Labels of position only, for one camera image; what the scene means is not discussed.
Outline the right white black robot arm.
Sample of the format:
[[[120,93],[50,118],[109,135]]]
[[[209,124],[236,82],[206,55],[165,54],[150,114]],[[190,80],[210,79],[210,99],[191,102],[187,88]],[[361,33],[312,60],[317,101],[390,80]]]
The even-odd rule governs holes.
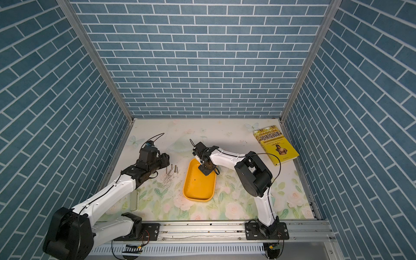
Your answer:
[[[218,146],[193,144],[192,154],[200,162],[199,170],[206,176],[219,173],[218,167],[234,169],[246,192],[254,197],[257,208],[257,231],[265,239],[283,239],[280,221],[271,204],[270,188],[273,175],[257,153],[237,154]]]

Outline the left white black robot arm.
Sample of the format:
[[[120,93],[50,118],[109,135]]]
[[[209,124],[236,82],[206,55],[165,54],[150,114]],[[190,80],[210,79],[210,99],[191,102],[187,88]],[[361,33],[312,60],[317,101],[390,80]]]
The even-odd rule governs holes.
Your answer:
[[[143,245],[157,239],[141,217],[123,213],[115,220],[98,220],[120,199],[139,188],[158,170],[170,165],[170,156],[152,144],[141,148],[135,164],[121,171],[119,177],[82,203],[62,207],[52,216],[42,250],[57,260],[84,260],[90,252],[112,241],[142,240]]]

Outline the yellow book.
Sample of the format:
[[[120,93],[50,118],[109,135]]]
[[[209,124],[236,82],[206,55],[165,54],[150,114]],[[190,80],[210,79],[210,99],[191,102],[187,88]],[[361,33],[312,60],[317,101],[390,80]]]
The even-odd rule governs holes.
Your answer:
[[[253,136],[264,149],[275,166],[296,159],[299,153],[285,138],[277,126],[269,126],[253,132]]]

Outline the screws laid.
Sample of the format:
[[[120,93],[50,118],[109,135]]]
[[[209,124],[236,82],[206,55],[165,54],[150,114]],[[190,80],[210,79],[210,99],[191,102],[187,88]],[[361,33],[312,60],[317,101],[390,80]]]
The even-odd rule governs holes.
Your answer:
[[[162,184],[164,186],[170,186],[176,181],[177,178],[178,178],[178,166],[171,164],[170,169],[166,168],[166,172],[162,180]]]

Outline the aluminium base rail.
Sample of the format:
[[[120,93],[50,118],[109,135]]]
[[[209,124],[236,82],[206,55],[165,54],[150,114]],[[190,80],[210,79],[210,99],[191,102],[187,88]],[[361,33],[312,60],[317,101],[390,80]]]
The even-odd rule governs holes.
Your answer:
[[[110,222],[75,221],[66,232],[70,241],[96,248],[110,241],[143,242],[321,242],[334,239],[326,221],[286,221],[266,228],[258,221],[143,222],[119,217]]]

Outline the yellow plastic storage tray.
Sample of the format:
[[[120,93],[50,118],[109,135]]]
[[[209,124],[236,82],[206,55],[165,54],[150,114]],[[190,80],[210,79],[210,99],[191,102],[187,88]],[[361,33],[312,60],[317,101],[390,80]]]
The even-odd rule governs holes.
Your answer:
[[[183,195],[194,202],[208,202],[213,198],[216,186],[216,174],[204,175],[199,170],[197,159],[190,161],[183,187]]]

